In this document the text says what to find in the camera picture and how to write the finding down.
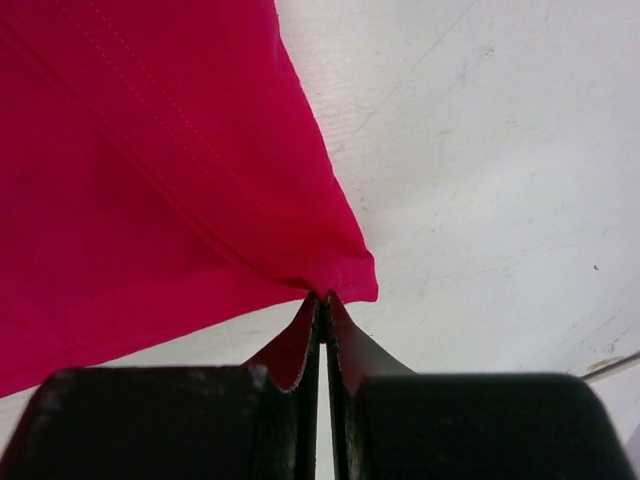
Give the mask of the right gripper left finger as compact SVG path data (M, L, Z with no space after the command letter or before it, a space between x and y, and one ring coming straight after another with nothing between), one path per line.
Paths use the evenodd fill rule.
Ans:
M75 368L33 394L5 479L311 479L320 302L232 366Z

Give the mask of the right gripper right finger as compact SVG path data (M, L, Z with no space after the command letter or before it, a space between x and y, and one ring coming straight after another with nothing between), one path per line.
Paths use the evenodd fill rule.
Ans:
M596 394L557 373L420 374L324 301L339 479L631 479Z

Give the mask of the red t shirt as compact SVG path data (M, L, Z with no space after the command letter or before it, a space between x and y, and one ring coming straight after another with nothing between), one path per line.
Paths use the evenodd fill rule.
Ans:
M272 1L1 5L1 392L374 259Z

